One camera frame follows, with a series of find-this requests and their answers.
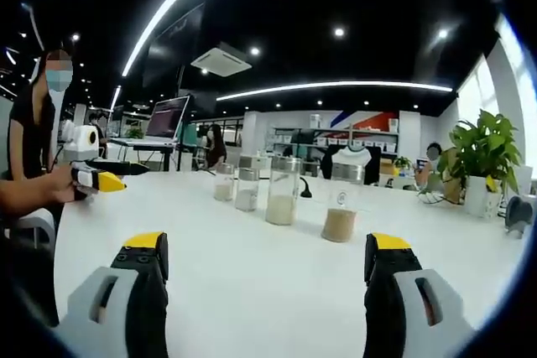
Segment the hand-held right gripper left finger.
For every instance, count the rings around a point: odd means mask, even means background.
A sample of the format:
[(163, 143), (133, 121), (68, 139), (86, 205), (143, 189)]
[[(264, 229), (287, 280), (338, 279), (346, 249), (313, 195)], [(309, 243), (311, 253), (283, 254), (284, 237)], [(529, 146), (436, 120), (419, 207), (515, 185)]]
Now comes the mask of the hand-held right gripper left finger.
[(55, 336), (76, 357), (167, 357), (168, 238), (134, 236), (67, 299)]

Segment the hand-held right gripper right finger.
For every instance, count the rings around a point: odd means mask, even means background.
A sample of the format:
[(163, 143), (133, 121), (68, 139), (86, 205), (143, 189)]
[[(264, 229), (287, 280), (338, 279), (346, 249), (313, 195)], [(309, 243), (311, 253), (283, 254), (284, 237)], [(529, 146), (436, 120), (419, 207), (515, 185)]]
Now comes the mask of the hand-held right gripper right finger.
[(365, 357), (455, 357), (474, 336), (461, 296), (399, 237), (367, 235), (364, 282)]

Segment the person's left hand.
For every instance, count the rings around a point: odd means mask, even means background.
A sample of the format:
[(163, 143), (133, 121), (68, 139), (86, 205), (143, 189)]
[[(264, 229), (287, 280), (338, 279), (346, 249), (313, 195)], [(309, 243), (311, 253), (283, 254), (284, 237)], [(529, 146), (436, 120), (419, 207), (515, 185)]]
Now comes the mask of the person's left hand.
[(50, 172), (53, 182), (53, 194), (58, 203), (70, 203), (85, 199), (85, 195), (77, 189), (76, 182), (72, 178), (72, 167), (62, 165)]

